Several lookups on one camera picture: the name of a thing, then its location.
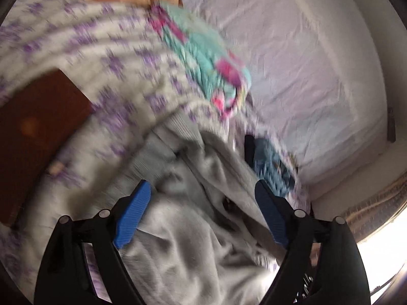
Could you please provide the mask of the grey fleece pants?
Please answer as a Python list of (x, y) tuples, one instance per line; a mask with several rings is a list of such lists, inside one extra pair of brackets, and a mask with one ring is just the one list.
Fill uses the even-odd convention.
[(255, 174), (182, 112), (153, 128), (111, 196), (146, 180), (151, 199), (121, 258), (147, 304), (259, 304), (281, 251), (255, 201)]

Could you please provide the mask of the folded blue denim jeans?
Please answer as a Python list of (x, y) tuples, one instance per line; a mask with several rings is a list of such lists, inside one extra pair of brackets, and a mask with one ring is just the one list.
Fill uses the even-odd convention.
[(295, 188), (295, 177), (267, 139), (255, 139), (253, 169), (278, 197), (287, 197)]

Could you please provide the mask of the folded dark navy jeans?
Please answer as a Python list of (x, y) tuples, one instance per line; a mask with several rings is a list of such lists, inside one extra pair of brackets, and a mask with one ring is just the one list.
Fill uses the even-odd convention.
[(251, 134), (246, 134), (244, 137), (244, 160), (250, 168), (254, 167), (255, 157), (255, 137)]

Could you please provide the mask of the beige checked window curtain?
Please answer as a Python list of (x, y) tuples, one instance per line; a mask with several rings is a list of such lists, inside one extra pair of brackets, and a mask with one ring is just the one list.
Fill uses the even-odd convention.
[(396, 218), (406, 208), (406, 172), (375, 195), (345, 210), (356, 242), (361, 242)]

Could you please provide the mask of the brown wallet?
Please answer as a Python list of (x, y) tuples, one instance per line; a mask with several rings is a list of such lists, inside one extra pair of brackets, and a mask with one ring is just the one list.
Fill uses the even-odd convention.
[(1, 108), (1, 223), (12, 226), (41, 176), (92, 111), (61, 71), (33, 80)]

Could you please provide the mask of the floral teal pink quilt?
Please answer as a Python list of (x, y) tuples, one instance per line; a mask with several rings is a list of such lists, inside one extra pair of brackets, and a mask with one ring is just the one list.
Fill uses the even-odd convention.
[(222, 118), (237, 113), (252, 79), (219, 32), (185, 8), (163, 0), (150, 8), (149, 22)]

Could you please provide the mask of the purple floral bed sheet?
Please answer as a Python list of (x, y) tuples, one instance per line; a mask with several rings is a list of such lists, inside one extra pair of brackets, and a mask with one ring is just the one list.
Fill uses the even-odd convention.
[(1, 25), (1, 102), (54, 68), (87, 96), (93, 112), (57, 156), (61, 171), (42, 178), (21, 228), (1, 228), (1, 261), (28, 299), (58, 218), (91, 218), (126, 196), (110, 194), (118, 176), (147, 134), (172, 114), (184, 113), (242, 159), (243, 137), (251, 133), (268, 139), (289, 162), (251, 104), (231, 121), (220, 118), (142, 8), (17, 0)]

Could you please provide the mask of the white lace curtain cover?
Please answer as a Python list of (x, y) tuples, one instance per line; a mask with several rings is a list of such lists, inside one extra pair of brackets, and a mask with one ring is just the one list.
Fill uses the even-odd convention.
[(231, 43), (255, 107), (306, 184), (342, 177), (386, 146), (380, 59), (353, 0), (182, 0)]

